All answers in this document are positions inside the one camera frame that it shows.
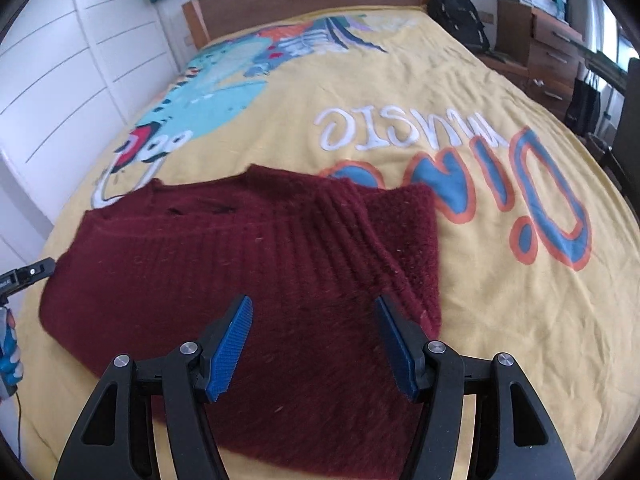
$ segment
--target black cable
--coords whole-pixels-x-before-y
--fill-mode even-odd
[[[18,392],[15,393],[15,398],[18,400],[18,460],[22,462],[22,441],[20,439],[20,430],[22,429],[22,405]]]
[[[24,468],[20,458],[22,455],[22,444],[20,442],[22,428],[22,404],[18,401],[18,453],[14,453],[12,447],[0,433],[0,477],[7,480],[33,480],[33,477]]]

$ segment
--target bed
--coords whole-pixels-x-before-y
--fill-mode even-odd
[[[640,415],[638,225],[581,143],[444,33],[418,7],[425,1],[187,3],[202,50],[103,154],[44,253],[68,248],[86,209],[152,177],[198,182],[256,163],[387,189],[427,183],[440,338],[460,354],[512,353],[577,478],[595,480]],[[189,117],[172,109],[183,88]],[[24,454],[49,479],[97,378],[42,328],[43,286],[28,291],[17,328]],[[466,478],[473,418],[466,402],[456,480]],[[166,432],[154,430],[171,478]],[[313,478],[227,450],[222,459],[231,478]]]

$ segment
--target blue glove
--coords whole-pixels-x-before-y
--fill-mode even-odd
[[[23,373],[14,315],[9,309],[0,308],[0,400],[15,393],[15,385],[22,380]]]

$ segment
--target black backpack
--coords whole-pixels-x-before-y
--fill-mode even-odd
[[[489,39],[471,0],[429,0],[427,12],[450,35],[477,54],[489,50]]]

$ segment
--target blue gripper pad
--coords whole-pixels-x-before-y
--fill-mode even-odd
[[[254,305],[251,299],[245,296],[211,358],[210,380],[206,387],[210,402],[216,402],[218,396],[229,388],[253,320]]]
[[[411,402],[417,402],[425,386],[426,363],[422,349],[428,340],[420,326],[398,314],[389,298],[377,298],[374,309],[396,385]]]

